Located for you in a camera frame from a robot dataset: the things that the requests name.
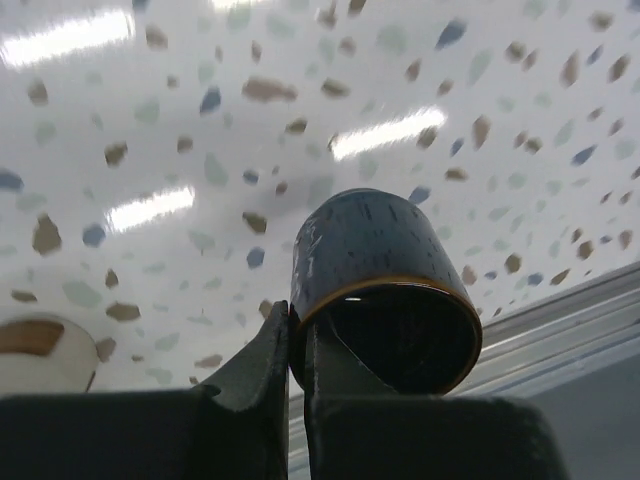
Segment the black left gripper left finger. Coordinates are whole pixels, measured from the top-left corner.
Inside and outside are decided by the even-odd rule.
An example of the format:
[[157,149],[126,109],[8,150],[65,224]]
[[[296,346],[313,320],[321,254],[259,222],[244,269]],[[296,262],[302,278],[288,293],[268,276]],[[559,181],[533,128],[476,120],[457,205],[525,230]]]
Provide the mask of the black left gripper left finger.
[[2,398],[2,478],[287,478],[288,314],[189,389]]

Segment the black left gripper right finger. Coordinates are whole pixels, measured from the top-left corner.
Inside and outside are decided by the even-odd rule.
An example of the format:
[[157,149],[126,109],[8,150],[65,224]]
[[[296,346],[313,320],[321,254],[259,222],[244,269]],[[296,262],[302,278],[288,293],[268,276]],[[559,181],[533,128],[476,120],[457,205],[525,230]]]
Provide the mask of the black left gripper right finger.
[[314,479],[566,479],[541,412],[519,400],[401,395],[327,325],[307,335],[305,427]]

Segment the black mug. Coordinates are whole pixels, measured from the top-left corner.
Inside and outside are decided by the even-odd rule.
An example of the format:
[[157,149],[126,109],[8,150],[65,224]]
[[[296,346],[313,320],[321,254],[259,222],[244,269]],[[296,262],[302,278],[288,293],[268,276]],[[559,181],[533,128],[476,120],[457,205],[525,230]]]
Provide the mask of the black mug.
[[340,192],[305,220],[293,247],[290,305],[299,320],[290,348],[299,385],[317,324],[403,394],[450,392],[482,348],[479,315],[429,219],[381,190]]

